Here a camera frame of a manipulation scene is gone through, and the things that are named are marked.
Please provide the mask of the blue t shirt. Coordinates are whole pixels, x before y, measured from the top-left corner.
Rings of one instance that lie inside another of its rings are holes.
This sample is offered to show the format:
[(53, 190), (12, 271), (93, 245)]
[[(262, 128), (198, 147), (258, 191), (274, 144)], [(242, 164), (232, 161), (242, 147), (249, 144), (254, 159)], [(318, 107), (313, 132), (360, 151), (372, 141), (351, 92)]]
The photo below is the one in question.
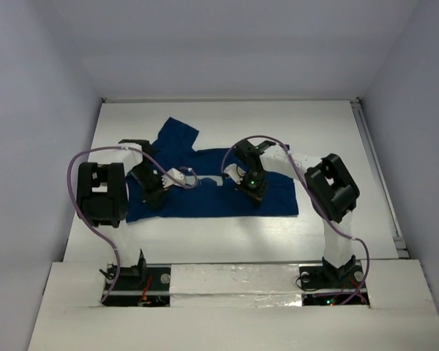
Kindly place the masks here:
[(142, 188), (133, 175), (126, 177), (129, 190), (127, 222), (153, 217), (215, 218), (233, 216), (296, 216), (299, 207), (294, 181), (278, 173), (268, 173), (263, 202), (255, 206), (236, 189), (230, 179), (222, 179), (220, 164), (226, 148), (194, 150), (199, 131), (188, 124), (169, 118), (153, 142), (154, 159), (166, 170), (191, 167), (199, 182), (194, 189), (177, 185), (169, 188), (160, 209), (152, 210), (143, 200)]

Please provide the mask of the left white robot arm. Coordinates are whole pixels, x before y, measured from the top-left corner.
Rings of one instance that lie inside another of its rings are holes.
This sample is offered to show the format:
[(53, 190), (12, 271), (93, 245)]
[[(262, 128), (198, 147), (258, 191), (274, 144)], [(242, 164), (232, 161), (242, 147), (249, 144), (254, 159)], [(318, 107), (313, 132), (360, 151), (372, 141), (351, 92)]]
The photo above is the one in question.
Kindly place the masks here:
[(159, 210), (168, 192), (153, 162), (154, 147), (147, 140), (124, 139), (121, 148), (113, 150), (104, 162), (83, 162), (78, 168), (77, 204), (94, 229), (116, 248), (119, 258), (105, 272), (106, 279), (123, 280), (128, 287), (138, 289), (147, 280), (146, 260), (142, 250), (128, 233), (129, 178), (140, 187), (135, 191), (135, 204), (144, 209)]

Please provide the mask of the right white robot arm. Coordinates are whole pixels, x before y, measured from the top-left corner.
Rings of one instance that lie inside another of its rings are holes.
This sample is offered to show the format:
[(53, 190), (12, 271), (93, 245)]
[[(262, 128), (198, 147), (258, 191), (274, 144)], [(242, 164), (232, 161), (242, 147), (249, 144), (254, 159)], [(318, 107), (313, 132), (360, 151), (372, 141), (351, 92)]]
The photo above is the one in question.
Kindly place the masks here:
[(241, 140), (232, 150), (245, 168), (235, 163), (222, 165), (222, 176), (232, 179), (255, 205), (264, 199), (267, 173), (301, 183), (324, 226), (324, 254), (315, 274), (320, 280), (318, 286), (327, 283), (338, 287), (345, 282), (356, 266), (356, 257), (353, 238), (343, 229), (351, 225), (360, 191), (342, 159), (336, 154), (317, 159), (293, 153), (285, 144), (273, 140), (256, 146)]

